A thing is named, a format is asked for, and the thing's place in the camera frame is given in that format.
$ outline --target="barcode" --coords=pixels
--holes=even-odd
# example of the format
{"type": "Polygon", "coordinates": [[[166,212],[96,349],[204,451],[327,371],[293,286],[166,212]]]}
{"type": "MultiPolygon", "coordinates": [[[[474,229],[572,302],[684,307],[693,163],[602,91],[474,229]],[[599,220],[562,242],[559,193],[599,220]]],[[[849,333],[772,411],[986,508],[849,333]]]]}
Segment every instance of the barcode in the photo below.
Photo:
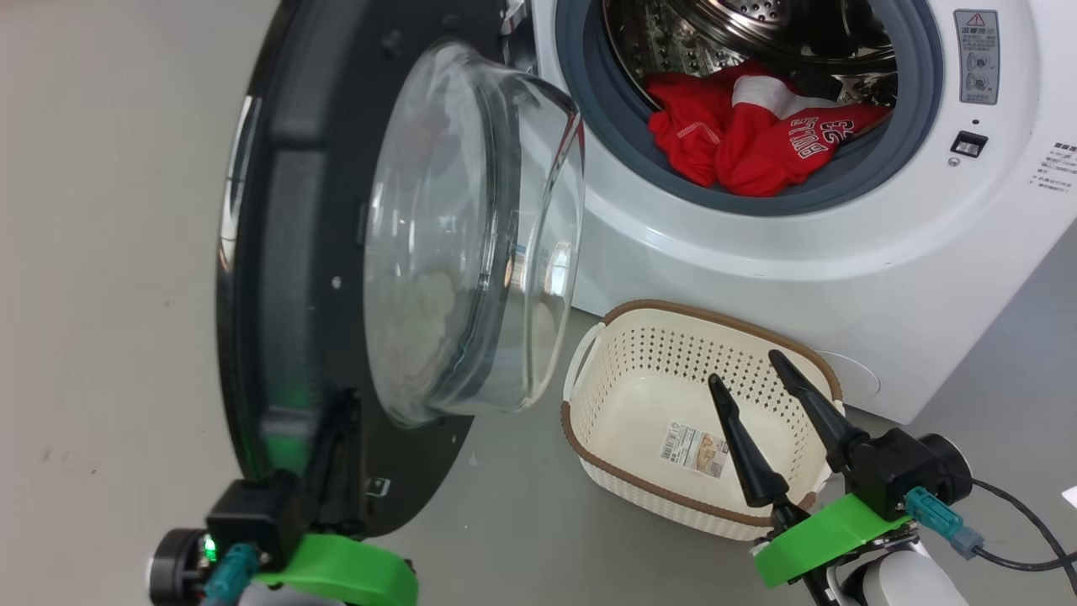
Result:
{"type": "Polygon", "coordinates": [[[662,459],[665,459],[666,461],[673,460],[673,447],[676,446],[676,439],[680,436],[681,436],[680,427],[677,427],[676,424],[671,425],[669,432],[666,433],[666,443],[662,445],[662,459]]]}

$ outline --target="black cable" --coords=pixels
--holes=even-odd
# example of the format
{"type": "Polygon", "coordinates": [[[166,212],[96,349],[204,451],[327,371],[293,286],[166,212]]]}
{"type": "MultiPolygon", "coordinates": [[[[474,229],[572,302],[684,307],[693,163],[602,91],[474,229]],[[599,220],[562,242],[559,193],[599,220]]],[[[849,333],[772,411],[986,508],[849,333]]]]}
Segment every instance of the black cable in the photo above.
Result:
{"type": "Polygon", "coordinates": [[[1055,559],[1050,562],[1037,562],[1035,564],[1027,562],[1016,562],[1013,560],[1007,560],[999,555],[995,555],[990,551],[983,549],[982,547],[974,547],[973,553],[979,555],[980,558],[991,562],[992,564],[997,564],[1004,568],[1009,568],[1011,570],[1021,570],[1022,573],[1044,573],[1047,570],[1054,570],[1061,568],[1066,564],[1073,564],[1077,562],[1077,552],[1071,553],[1065,556],[1065,559],[1055,559]]]}
{"type": "MultiPolygon", "coordinates": [[[[1036,516],[1031,509],[1029,509],[1026,505],[1021,503],[1016,496],[1007,493],[1006,491],[997,487],[993,487],[984,482],[983,480],[977,480],[976,478],[973,478],[971,480],[974,485],[979,487],[984,491],[988,491],[989,493],[995,495],[998,498],[1009,502],[1010,505],[1012,505],[1018,511],[1023,513],[1024,517],[1027,518],[1030,522],[1032,522],[1032,525],[1035,526],[1037,531],[1039,531],[1039,534],[1044,535],[1044,539],[1047,540],[1047,545],[1051,547],[1051,551],[1054,552],[1054,555],[1059,558],[1059,563],[1060,563],[1059,567],[1065,570],[1066,577],[1069,578],[1069,587],[1073,588],[1074,594],[1077,594],[1077,569],[1074,569],[1073,562],[1068,560],[1069,555],[1067,555],[1065,550],[1062,549],[1062,545],[1059,542],[1059,539],[1057,539],[1054,535],[1051,534],[1051,531],[1047,529],[1047,524],[1044,524],[1044,521],[1040,520],[1038,516],[1036,516]]],[[[987,560],[988,562],[992,562],[993,564],[998,564],[999,566],[1006,566],[1005,564],[996,562],[996,560],[1002,561],[1003,559],[994,554],[991,554],[991,558],[984,556],[983,559],[987,560]]],[[[1020,564],[1019,562],[1011,562],[1009,560],[1007,560],[1006,562],[1012,564],[1020,564]]]]}

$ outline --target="transparent glass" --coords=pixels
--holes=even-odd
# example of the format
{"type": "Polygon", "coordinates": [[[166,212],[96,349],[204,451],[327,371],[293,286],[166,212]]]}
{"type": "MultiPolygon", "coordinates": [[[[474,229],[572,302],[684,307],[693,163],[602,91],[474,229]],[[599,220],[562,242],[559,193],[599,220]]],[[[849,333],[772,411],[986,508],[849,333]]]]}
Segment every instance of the transparent glass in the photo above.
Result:
{"type": "Polygon", "coordinates": [[[575,104],[446,41],[412,68],[367,213],[374,385],[402,425],[514,411],[549,383],[584,206],[575,104]]]}

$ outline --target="stainless steel drum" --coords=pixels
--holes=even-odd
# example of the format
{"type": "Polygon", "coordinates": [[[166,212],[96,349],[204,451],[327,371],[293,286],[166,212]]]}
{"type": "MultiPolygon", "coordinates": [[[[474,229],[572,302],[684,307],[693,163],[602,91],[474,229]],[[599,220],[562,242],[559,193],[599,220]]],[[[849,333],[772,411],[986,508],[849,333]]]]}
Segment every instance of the stainless steel drum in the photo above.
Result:
{"type": "Polygon", "coordinates": [[[897,97],[894,52],[867,0],[602,0],[602,14],[614,56],[655,109],[647,74],[703,76],[750,56],[794,82],[833,79],[842,102],[897,97]]]}

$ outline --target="brown basket rim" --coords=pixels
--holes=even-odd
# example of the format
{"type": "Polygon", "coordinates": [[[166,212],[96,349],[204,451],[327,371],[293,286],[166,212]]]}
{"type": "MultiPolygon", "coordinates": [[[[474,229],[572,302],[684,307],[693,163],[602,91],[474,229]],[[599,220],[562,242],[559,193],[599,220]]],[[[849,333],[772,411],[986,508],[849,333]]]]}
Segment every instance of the brown basket rim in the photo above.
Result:
{"type": "MultiPolygon", "coordinates": [[[[623,306],[618,306],[609,314],[606,314],[600,322],[603,325],[609,326],[613,321],[617,320],[618,318],[629,312],[634,312],[637,310],[658,310],[661,312],[670,312],[673,314],[689,316],[700,321],[722,325],[731,328],[733,330],[739,330],[741,333],[745,333],[753,337],[758,337],[766,341],[770,341],[772,343],[781,346],[786,350],[796,352],[797,354],[800,354],[805,358],[808,358],[809,362],[817,366],[819,369],[823,372],[823,377],[826,378],[827,386],[830,389],[830,397],[835,400],[841,399],[841,385],[838,383],[838,377],[834,374],[834,369],[830,368],[830,365],[826,364],[826,361],[824,361],[823,357],[816,354],[813,350],[811,350],[807,346],[793,341],[787,337],[783,337],[777,333],[767,330],[763,327],[745,323],[744,321],[739,321],[737,319],[726,316],[725,314],[719,314],[717,312],[710,312],[707,310],[700,310],[699,308],[691,308],[689,306],[683,306],[680,305],[680,302],[670,302],[668,300],[659,300],[657,298],[641,298],[639,300],[630,300],[628,302],[625,302],[625,305],[623,306]]],[[[632,484],[638,489],[642,489],[657,497],[670,501],[672,503],[687,507],[689,509],[695,509],[697,511],[714,516],[716,518],[723,518],[725,520],[739,522],[747,526],[760,526],[760,527],[770,526],[769,517],[758,518],[753,516],[745,516],[743,513],[729,511],[728,509],[722,509],[721,507],[714,507],[713,505],[709,505],[693,498],[688,498],[686,496],[674,493],[673,491],[663,489],[657,484],[647,482],[646,480],[639,478],[638,476],[633,476],[632,474],[629,474],[628,471],[625,471],[624,469],[599,459],[593,453],[584,448],[584,446],[579,442],[579,439],[576,438],[576,433],[572,429],[571,409],[572,405],[570,405],[568,401],[561,403],[561,429],[564,432],[564,437],[565,439],[569,440],[569,445],[572,446],[572,450],[576,451],[576,454],[579,456],[579,459],[586,461],[588,464],[593,465],[595,467],[601,469],[602,471],[605,471],[606,474],[610,474],[611,476],[619,480],[628,482],[629,484],[632,484]]],[[[816,495],[814,492],[808,493],[807,495],[805,495],[805,498],[798,505],[802,509],[808,509],[815,504],[815,496],[816,495]]]]}

